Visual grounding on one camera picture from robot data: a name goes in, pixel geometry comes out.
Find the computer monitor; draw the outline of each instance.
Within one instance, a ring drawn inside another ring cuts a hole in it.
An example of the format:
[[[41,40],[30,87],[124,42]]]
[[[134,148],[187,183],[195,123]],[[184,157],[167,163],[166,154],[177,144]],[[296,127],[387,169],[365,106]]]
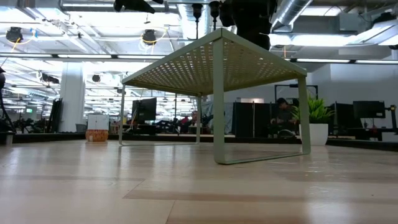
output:
[[[135,120],[138,122],[156,120],[156,104],[156,98],[134,100],[132,102],[132,114],[137,110]]]
[[[355,118],[386,118],[384,101],[354,101]]]
[[[362,128],[361,119],[355,117],[352,104],[336,103],[335,116],[338,129]]]

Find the white planter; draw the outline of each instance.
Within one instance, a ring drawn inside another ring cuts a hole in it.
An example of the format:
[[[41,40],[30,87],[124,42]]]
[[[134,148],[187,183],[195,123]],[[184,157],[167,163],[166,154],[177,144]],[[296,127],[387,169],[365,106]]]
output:
[[[329,124],[310,124],[311,146],[324,146],[328,140]]]

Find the potted plant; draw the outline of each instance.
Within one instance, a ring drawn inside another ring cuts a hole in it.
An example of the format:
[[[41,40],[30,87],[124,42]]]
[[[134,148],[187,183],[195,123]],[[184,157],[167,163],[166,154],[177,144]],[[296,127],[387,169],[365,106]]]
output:
[[[308,97],[308,109],[310,113],[310,138],[312,146],[324,146],[328,140],[329,121],[333,111],[325,107],[323,99]],[[293,106],[293,117],[300,121],[300,109]]]

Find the wooden floor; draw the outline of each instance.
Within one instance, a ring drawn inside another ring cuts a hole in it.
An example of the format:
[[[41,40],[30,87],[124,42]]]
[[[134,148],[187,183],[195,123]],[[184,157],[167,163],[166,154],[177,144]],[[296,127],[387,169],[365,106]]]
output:
[[[229,144],[234,157],[299,146]],[[233,166],[212,144],[0,147],[0,223],[398,223],[398,154],[313,147]]]

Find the white column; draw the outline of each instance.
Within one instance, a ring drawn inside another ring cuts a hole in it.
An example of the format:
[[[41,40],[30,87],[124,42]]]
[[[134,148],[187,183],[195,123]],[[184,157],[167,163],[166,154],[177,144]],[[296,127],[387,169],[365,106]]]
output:
[[[86,75],[83,63],[64,62],[61,80],[62,118],[59,131],[76,131],[83,123],[85,110]]]
[[[398,60],[398,50],[391,50],[393,60]],[[394,80],[398,81],[398,65],[394,66]]]

